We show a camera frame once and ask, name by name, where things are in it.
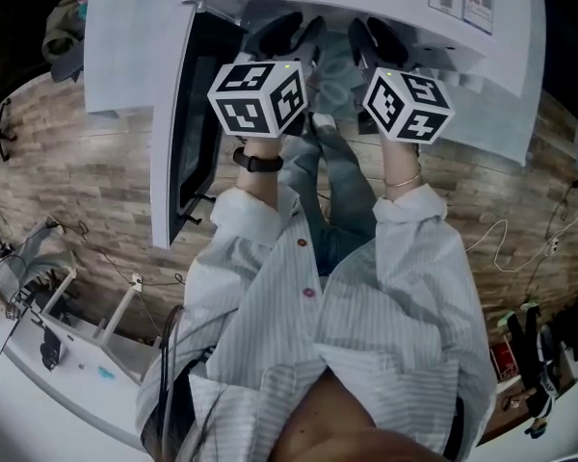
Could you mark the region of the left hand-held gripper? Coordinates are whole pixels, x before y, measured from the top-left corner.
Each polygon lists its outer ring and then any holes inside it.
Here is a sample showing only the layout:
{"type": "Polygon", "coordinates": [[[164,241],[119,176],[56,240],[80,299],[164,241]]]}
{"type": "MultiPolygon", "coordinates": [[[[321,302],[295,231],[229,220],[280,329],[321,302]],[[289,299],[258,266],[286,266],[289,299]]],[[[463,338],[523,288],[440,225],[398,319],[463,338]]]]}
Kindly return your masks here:
{"type": "MultiPolygon", "coordinates": [[[[256,35],[259,54],[288,54],[301,28],[301,12],[288,13],[256,35]]],[[[214,61],[207,98],[229,136],[276,139],[286,134],[308,105],[307,79],[319,59],[326,21],[318,15],[299,37],[293,58],[224,63],[214,61]]]]}

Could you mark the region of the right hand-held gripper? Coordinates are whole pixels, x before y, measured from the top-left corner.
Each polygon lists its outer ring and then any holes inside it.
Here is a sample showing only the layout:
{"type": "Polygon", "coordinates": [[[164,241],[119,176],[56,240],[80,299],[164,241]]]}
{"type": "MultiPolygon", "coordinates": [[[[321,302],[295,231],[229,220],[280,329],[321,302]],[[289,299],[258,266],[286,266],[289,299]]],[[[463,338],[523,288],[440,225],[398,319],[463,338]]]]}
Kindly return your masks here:
{"type": "Polygon", "coordinates": [[[355,90],[358,134],[434,143],[456,114],[445,86],[430,75],[394,65],[405,64],[409,53],[387,23],[371,16],[366,26],[355,18],[348,27],[353,59],[364,79],[364,85],[355,90]],[[372,59],[371,39],[376,55],[385,63],[372,59]]]}

